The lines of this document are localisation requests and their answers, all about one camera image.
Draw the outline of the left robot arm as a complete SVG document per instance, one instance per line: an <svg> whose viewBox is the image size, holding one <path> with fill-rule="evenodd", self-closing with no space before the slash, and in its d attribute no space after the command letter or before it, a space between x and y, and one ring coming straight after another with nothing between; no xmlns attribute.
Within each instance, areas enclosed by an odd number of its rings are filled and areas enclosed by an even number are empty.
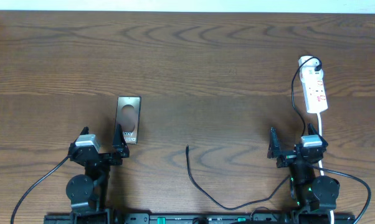
<svg viewBox="0 0 375 224"><path fill-rule="evenodd" d="M114 152L100 153L96 135L83 128L79 137L70 144L68 157L84 167L85 173L72 177L66 194L71 203L71 223L123 223L120 212L105 205L110 168L122 165L130 151L120 124L115 127Z"/></svg>

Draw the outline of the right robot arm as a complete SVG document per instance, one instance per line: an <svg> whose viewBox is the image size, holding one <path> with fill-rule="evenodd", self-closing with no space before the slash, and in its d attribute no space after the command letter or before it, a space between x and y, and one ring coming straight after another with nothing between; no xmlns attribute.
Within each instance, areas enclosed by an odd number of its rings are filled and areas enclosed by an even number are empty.
<svg viewBox="0 0 375 224"><path fill-rule="evenodd" d="M278 168L289 168L293 195L298 207L289 218L292 223L329 223L330 212L336 208L339 182L326 175L315 175L316 165L323 159L328 143L312 124L292 150L283 150L275 128L270 129L267 157L276 160Z"/></svg>

